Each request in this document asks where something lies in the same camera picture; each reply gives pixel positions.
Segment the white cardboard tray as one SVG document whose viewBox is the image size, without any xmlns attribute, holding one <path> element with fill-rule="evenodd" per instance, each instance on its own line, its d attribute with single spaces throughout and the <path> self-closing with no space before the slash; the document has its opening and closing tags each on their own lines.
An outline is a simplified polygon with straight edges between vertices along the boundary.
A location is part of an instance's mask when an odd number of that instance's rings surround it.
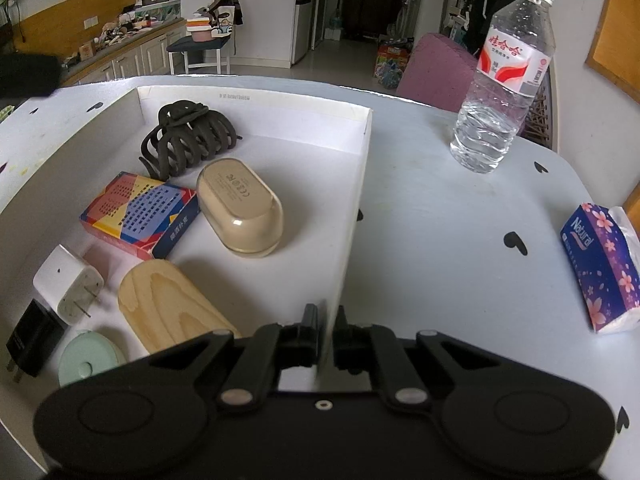
<svg viewBox="0 0 640 480">
<path fill-rule="evenodd" d="M 32 99 L 1 126 L 1 333 L 9 336 L 35 298 L 32 280 L 65 246 L 105 284 L 79 321 L 130 360 L 145 348 L 119 310 L 117 291 L 138 258 L 90 234 L 80 215 L 123 171 L 142 171 L 144 137 L 166 104 L 219 110 L 239 133 L 231 151 L 280 198 L 284 233 L 262 258 L 232 254 L 198 217 L 169 253 L 244 336 L 299 319 L 318 306 L 330 325 L 340 301 L 371 139 L 369 107 L 339 88 L 235 76 L 138 77 L 58 90 Z"/>
</svg>

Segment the wooden oval block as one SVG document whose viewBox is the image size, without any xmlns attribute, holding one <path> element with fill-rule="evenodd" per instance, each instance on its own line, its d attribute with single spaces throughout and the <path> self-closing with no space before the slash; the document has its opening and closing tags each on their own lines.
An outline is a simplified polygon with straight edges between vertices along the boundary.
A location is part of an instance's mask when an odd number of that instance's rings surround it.
<svg viewBox="0 0 640 480">
<path fill-rule="evenodd" d="M 143 261 L 131 268 L 119 284 L 117 301 L 151 354 L 214 330 L 241 336 L 178 266 L 164 259 Z"/>
</svg>

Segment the beige oval case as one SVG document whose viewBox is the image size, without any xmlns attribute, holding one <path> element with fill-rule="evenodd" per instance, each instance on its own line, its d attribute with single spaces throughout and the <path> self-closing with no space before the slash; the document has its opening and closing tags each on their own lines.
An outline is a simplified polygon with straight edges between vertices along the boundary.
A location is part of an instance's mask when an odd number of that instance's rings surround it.
<svg viewBox="0 0 640 480">
<path fill-rule="evenodd" d="M 201 212 L 221 243 L 244 257 L 263 257 L 280 243 L 284 213 L 279 197 L 236 158 L 214 160 L 198 175 Z"/>
</svg>

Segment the black hair claw clip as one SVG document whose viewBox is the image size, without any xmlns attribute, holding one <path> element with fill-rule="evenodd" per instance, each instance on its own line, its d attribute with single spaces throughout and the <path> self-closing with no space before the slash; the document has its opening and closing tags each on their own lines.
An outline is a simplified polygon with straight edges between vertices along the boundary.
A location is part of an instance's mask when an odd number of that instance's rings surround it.
<svg viewBox="0 0 640 480">
<path fill-rule="evenodd" d="M 241 140 L 218 110 L 180 100 L 160 108 L 157 125 L 141 143 L 139 160 L 150 178 L 166 182 L 227 153 Z"/>
</svg>

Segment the colourful card box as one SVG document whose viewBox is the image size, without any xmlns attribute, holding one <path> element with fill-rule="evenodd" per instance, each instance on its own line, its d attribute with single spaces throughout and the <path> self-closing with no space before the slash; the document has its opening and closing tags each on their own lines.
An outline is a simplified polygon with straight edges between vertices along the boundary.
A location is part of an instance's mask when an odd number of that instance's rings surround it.
<svg viewBox="0 0 640 480">
<path fill-rule="evenodd" d="M 200 213 L 190 188 L 121 172 L 82 212 L 85 230 L 141 260 L 165 259 Z"/>
</svg>

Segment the mint green round disc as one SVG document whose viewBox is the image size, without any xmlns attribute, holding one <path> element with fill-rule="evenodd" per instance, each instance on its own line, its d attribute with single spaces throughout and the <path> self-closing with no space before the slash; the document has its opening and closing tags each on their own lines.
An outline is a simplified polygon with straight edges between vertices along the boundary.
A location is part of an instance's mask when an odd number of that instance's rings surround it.
<svg viewBox="0 0 640 480">
<path fill-rule="evenodd" d="M 126 363 L 114 342 L 87 330 L 66 344 L 58 362 L 58 384 L 64 387 Z"/>
</svg>

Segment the white wall charger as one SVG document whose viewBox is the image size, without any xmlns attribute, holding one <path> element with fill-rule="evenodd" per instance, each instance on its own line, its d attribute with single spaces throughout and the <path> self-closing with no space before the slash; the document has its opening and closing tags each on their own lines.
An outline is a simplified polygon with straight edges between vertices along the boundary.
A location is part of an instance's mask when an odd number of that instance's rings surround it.
<svg viewBox="0 0 640 480">
<path fill-rule="evenodd" d="M 32 284 L 52 311 L 72 326 L 91 318 L 89 308 L 98 298 L 104 279 L 86 260 L 58 245 L 43 261 Z"/>
</svg>

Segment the black wall charger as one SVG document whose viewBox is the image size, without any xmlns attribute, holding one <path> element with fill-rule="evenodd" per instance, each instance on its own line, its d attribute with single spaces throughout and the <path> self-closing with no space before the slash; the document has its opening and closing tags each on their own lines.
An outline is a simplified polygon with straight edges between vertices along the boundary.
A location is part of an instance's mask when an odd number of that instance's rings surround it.
<svg viewBox="0 0 640 480">
<path fill-rule="evenodd" d="M 6 343 L 6 370 L 18 384 L 25 375 L 37 377 L 60 343 L 67 325 L 49 308 L 33 299 Z"/>
</svg>

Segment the cream cabinet counter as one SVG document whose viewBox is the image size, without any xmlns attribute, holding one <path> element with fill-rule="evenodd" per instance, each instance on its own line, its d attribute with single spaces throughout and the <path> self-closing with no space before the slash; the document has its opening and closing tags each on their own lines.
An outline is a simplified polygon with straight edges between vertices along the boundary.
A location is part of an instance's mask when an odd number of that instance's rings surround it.
<svg viewBox="0 0 640 480">
<path fill-rule="evenodd" d="M 91 84 L 169 73 L 167 47 L 186 32 L 186 20 L 175 18 L 122 40 L 64 70 L 62 86 Z"/>
</svg>

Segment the small dark stool table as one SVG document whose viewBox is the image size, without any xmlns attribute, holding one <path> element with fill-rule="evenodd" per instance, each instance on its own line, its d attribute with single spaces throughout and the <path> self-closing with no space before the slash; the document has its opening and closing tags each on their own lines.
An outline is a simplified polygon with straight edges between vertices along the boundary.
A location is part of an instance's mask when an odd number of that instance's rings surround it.
<svg viewBox="0 0 640 480">
<path fill-rule="evenodd" d="M 194 41 L 191 36 L 185 36 L 173 44 L 170 44 L 166 48 L 166 52 L 169 56 L 169 69 L 171 75 L 175 75 L 175 62 L 174 56 L 176 54 L 180 54 L 183 59 L 183 67 L 184 72 L 189 75 L 192 68 L 196 70 L 197 68 L 211 68 L 215 67 L 217 74 L 220 75 L 222 70 L 226 70 L 226 74 L 231 74 L 231 58 L 230 55 L 222 56 L 222 49 L 228 44 L 229 40 L 232 38 L 229 36 L 216 37 L 207 41 Z M 191 54 L 199 54 L 201 58 L 204 58 L 204 53 L 206 51 L 214 51 L 216 53 L 216 61 L 213 63 L 191 63 L 190 55 Z"/>
</svg>

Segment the pink orange pot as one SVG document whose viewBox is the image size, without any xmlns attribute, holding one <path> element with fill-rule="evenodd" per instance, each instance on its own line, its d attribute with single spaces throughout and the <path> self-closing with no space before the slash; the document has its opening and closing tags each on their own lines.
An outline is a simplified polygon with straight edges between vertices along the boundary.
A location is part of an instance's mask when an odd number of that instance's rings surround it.
<svg viewBox="0 0 640 480">
<path fill-rule="evenodd" d="M 213 39 L 213 26 L 207 16 L 188 18 L 186 20 L 186 32 L 195 42 L 205 42 Z"/>
</svg>

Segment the purple tissue pack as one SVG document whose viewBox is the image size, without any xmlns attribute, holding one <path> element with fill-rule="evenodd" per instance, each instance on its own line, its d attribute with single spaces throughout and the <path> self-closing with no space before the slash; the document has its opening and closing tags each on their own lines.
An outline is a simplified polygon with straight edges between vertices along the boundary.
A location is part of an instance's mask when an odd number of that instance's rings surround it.
<svg viewBox="0 0 640 480">
<path fill-rule="evenodd" d="M 561 230 L 582 298 L 597 334 L 639 326 L 639 237 L 626 212 L 581 204 Z"/>
</svg>

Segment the clear water bottle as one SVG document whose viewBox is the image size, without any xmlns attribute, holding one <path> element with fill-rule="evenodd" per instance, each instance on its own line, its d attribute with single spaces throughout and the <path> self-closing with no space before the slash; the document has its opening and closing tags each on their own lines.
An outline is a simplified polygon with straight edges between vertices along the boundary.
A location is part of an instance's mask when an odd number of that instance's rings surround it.
<svg viewBox="0 0 640 480">
<path fill-rule="evenodd" d="M 491 18 L 476 72 L 452 128 L 450 153 L 494 171 L 521 130 L 555 52 L 553 0 L 515 0 Z"/>
</svg>

